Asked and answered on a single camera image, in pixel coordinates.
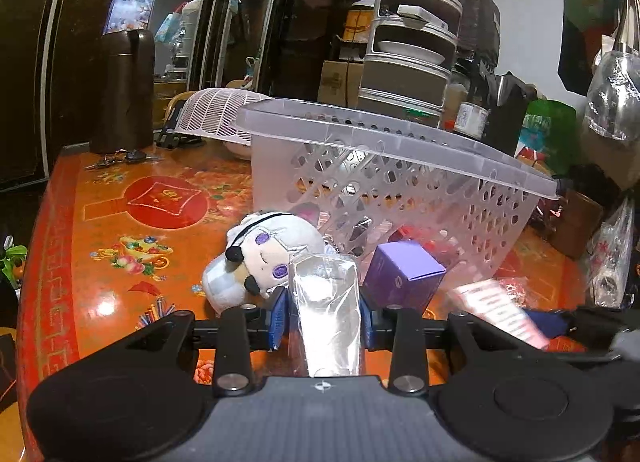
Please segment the purple cube box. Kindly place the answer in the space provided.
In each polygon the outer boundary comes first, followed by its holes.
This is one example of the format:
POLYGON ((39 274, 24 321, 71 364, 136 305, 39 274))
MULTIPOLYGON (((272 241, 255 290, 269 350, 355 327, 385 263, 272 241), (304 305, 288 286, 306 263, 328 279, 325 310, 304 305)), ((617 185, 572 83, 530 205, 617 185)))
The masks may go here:
POLYGON ((414 241, 378 245, 364 287, 378 307, 399 305, 424 313, 445 277, 446 268, 414 241))

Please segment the white plush doll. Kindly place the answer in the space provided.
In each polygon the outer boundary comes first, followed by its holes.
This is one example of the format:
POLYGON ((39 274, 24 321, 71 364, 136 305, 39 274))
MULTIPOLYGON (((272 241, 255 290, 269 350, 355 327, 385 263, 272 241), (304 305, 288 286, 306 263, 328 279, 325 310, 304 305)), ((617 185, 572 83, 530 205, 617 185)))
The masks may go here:
POLYGON ((224 252, 204 269, 202 288, 218 314, 266 300, 288 286, 288 268, 299 256, 331 253, 316 225, 289 212, 246 215, 227 232, 224 252))

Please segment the white tissue pack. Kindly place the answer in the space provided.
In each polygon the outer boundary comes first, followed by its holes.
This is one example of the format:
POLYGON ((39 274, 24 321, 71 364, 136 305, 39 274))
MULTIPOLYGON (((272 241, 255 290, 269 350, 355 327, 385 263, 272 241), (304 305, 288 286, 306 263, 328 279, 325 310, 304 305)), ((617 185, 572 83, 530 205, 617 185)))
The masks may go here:
POLYGON ((530 346, 546 349, 549 345, 548 338, 497 280, 457 286, 448 289, 446 297, 454 309, 472 314, 530 346))

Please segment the red candy bag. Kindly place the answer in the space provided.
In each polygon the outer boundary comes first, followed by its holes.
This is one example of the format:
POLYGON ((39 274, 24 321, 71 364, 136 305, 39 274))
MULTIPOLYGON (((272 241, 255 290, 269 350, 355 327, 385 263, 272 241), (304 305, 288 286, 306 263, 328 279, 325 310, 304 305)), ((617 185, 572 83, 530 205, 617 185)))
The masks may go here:
POLYGON ((536 308, 538 306, 539 297, 529 287, 526 277, 502 277, 498 278, 497 282, 516 306, 521 308, 536 308))

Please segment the translucent plastic basket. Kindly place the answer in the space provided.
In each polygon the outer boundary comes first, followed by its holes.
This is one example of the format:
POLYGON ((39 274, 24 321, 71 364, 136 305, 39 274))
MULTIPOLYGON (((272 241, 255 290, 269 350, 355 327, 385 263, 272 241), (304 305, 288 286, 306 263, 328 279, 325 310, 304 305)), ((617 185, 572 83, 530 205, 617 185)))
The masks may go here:
POLYGON ((254 210, 305 215, 367 271, 375 248, 419 242, 442 284, 492 277, 556 182, 481 142, 419 123, 293 99, 240 107, 254 210))

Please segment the green shopping bag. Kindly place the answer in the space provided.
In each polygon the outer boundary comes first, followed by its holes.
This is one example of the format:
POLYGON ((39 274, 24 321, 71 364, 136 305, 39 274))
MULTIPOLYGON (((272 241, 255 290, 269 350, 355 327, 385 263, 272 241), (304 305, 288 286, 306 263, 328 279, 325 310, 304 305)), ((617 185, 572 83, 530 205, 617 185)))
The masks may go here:
POLYGON ((526 111, 516 155, 563 175, 580 160, 576 110, 555 100, 537 99, 526 111))

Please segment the key bunch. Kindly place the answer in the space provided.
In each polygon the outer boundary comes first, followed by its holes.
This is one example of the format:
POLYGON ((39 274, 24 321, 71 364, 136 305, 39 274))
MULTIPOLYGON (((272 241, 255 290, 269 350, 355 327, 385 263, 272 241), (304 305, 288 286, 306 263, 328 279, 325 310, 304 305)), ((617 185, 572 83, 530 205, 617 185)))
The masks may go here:
POLYGON ((107 153, 95 163, 85 167, 85 170, 104 170, 118 164, 139 164, 149 159, 149 156, 140 150, 119 149, 113 153, 107 153))

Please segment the white mesh food cover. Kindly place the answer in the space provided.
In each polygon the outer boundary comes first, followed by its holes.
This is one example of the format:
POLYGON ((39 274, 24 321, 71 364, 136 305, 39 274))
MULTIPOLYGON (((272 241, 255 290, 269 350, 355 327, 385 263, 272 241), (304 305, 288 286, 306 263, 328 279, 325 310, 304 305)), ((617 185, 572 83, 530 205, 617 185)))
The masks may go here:
POLYGON ((269 99, 269 96, 238 88, 206 88, 191 95, 181 108, 178 134, 250 145, 250 134, 235 125, 240 107, 269 99))

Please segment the white label dark bottle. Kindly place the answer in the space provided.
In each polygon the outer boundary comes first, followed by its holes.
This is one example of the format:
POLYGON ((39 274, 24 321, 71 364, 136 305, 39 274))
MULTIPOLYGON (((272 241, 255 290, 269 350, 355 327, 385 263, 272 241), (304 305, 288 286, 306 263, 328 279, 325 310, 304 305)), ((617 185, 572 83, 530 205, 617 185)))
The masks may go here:
POLYGON ((489 112, 478 104, 462 102, 458 111, 454 132, 475 140, 481 140, 484 135, 489 112))

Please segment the hanging clear plastic bag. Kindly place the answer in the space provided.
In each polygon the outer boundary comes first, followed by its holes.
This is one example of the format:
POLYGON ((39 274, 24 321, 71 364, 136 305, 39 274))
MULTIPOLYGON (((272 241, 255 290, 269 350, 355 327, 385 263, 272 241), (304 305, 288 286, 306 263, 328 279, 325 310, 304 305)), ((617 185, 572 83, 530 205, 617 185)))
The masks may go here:
POLYGON ((587 92, 585 121, 601 137, 639 139, 639 0, 624 0, 613 45, 602 50, 587 92))

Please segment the brown thermos jug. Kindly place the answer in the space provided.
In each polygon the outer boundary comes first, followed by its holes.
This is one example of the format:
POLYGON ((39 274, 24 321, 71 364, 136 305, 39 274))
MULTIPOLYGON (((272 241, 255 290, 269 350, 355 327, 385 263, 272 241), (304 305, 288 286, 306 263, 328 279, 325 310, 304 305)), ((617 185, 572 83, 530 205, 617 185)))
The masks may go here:
POLYGON ((89 149, 107 154, 153 143, 155 44, 146 29, 101 38, 101 93, 89 149))

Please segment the black bag on table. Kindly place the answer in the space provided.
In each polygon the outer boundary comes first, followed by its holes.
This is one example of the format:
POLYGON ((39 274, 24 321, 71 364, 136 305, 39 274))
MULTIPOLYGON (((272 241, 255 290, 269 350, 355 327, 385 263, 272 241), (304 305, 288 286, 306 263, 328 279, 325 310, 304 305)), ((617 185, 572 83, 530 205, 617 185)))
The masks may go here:
POLYGON ((538 99, 536 88, 506 72, 487 78, 488 117, 482 141, 508 156, 514 156, 528 105, 538 99))

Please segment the tiered food cover rack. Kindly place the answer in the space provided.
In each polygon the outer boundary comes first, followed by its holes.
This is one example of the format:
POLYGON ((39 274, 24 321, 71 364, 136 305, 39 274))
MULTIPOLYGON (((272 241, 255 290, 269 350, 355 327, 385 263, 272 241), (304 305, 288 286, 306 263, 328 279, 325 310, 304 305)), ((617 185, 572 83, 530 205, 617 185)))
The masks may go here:
POLYGON ((375 0, 357 108, 439 126, 463 0, 375 0))

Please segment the dark wooden wardrobe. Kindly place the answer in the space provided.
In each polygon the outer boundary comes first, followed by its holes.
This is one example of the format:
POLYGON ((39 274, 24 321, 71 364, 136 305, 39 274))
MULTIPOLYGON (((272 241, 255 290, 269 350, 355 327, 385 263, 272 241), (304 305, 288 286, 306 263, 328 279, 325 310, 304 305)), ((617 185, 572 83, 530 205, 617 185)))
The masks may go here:
POLYGON ((1 0, 1 185, 61 151, 141 147, 157 89, 220 86, 257 62, 264 94, 314 99, 355 0, 1 0))

